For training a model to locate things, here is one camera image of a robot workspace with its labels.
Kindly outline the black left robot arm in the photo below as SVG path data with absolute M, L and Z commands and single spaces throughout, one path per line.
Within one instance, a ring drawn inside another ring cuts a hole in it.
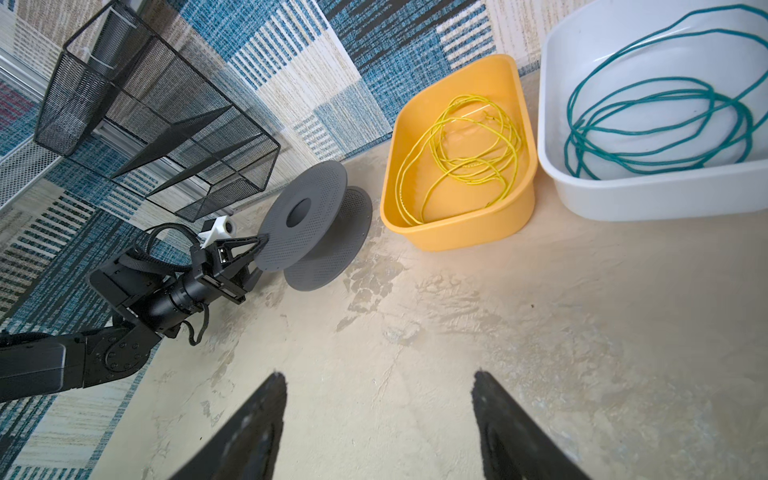
M 219 298 L 244 301 L 261 276 L 250 264 L 269 237 L 217 239 L 190 248 L 188 265 L 154 258 L 149 248 L 131 247 L 106 261 L 88 281 L 109 305 L 112 323 L 66 335 L 42 332 L 1 333 L 1 400 L 50 395 L 129 377 L 140 370 L 165 337 L 188 329 L 198 345 L 206 326 L 192 327 L 189 317 L 202 314 Z

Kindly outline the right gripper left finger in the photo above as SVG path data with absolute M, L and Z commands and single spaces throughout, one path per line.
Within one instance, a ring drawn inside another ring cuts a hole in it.
M 287 382 L 268 376 L 227 423 L 172 477 L 174 479 L 271 479 L 287 404 Z

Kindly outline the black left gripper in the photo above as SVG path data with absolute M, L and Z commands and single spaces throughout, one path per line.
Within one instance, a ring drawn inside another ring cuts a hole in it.
M 221 297 L 243 303 L 263 274 L 255 260 L 268 242 L 268 234 L 258 234 L 219 240 L 207 248 L 192 247 L 190 274 L 206 289 L 206 302 Z

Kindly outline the dark grey cable spool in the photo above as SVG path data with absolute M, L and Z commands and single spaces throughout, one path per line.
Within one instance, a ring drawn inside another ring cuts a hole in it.
M 318 163 L 296 177 L 266 214 L 259 233 L 268 240 L 255 266 L 263 272 L 281 271 L 297 291 L 322 288 L 361 250 L 372 210 L 369 194 L 348 184 L 341 163 Z

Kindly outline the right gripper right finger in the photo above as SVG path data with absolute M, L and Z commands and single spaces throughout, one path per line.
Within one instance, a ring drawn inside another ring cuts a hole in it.
M 471 395 L 487 479 L 589 479 L 490 373 L 475 373 Z

